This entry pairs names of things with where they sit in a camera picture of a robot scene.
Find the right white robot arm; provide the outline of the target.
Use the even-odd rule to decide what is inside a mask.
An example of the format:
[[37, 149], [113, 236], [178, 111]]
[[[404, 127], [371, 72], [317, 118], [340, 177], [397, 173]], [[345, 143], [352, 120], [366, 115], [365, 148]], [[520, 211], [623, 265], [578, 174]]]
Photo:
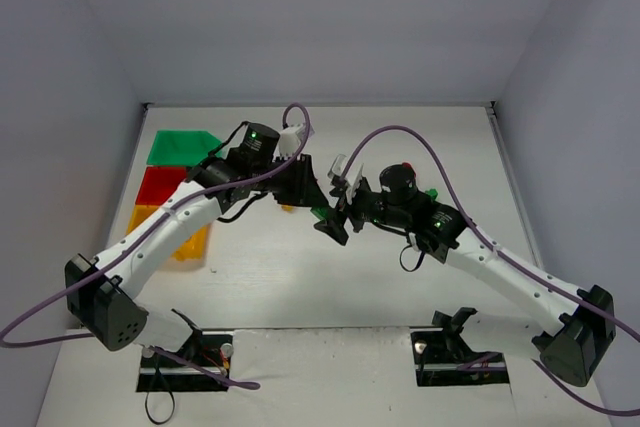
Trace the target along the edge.
[[462, 213], [432, 199], [417, 187], [408, 164], [394, 164], [380, 176], [381, 189], [373, 191], [360, 173], [342, 175], [346, 158], [335, 158], [329, 171], [336, 198], [315, 229], [341, 245], [350, 231], [367, 224], [405, 239], [421, 257], [456, 268], [492, 288], [528, 314], [540, 327], [526, 349], [560, 380], [584, 387], [591, 380], [616, 336], [610, 317], [612, 295], [594, 285], [583, 289], [548, 275], [516, 259]]

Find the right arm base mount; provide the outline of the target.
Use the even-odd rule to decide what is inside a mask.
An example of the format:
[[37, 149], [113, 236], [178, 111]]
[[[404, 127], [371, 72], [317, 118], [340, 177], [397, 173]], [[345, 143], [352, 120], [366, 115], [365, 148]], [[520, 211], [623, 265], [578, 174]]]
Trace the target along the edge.
[[419, 388], [480, 387], [510, 383], [504, 355], [473, 351], [459, 334], [441, 329], [410, 332]]

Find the green double lego brick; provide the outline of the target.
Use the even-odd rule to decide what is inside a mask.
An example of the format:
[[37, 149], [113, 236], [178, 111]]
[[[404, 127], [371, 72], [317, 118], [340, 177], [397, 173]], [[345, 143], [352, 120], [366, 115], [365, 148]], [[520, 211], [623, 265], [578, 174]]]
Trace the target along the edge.
[[325, 207], [313, 207], [311, 209], [311, 213], [319, 220], [324, 221], [328, 220], [332, 217], [332, 208], [329, 206]]

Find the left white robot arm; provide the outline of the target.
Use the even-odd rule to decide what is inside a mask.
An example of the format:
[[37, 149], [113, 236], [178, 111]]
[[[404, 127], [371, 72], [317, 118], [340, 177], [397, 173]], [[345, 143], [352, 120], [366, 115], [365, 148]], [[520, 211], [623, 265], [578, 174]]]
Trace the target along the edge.
[[280, 205], [322, 208], [328, 201], [303, 149], [307, 124], [276, 131], [250, 123], [225, 157], [215, 151], [190, 168], [168, 199], [121, 241], [95, 258], [74, 256], [64, 268], [68, 310], [110, 351], [130, 344], [179, 351], [195, 328], [177, 313], [136, 303], [151, 276], [202, 227], [253, 192]]

